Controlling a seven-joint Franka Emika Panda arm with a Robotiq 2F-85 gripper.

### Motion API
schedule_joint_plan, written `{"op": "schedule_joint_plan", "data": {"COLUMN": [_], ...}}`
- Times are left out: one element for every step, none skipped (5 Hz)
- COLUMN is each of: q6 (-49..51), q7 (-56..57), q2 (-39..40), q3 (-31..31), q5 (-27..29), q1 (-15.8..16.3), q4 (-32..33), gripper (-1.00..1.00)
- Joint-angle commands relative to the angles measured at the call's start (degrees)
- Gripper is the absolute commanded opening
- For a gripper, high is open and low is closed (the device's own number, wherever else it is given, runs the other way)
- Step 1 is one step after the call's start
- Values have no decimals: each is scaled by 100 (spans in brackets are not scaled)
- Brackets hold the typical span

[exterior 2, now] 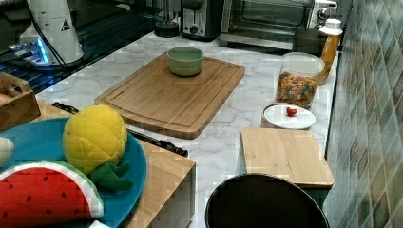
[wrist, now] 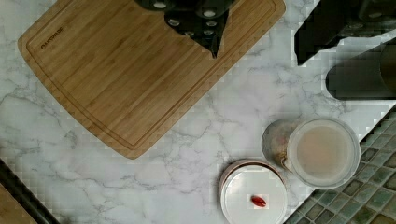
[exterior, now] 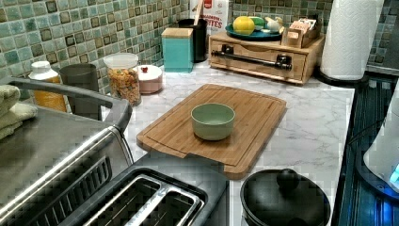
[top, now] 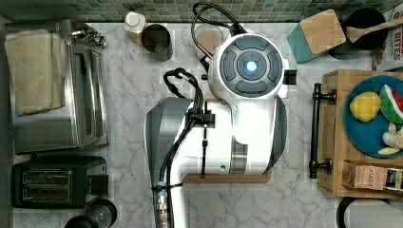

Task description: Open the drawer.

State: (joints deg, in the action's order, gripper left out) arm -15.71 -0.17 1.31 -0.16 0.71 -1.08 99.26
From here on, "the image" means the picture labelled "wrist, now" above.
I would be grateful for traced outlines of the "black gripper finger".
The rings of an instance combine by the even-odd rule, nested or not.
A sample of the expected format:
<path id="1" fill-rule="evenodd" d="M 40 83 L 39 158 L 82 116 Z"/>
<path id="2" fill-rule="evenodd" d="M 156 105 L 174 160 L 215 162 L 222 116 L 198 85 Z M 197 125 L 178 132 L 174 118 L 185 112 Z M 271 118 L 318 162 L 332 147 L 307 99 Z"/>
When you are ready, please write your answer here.
<path id="1" fill-rule="evenodd" d="M 201 18 L 193 11 L 167 11 L 164 21 L 178 34 L 189 37 L 207 49 L 216 59 L 228 16 L 229 11 L 213 19 Z"/>

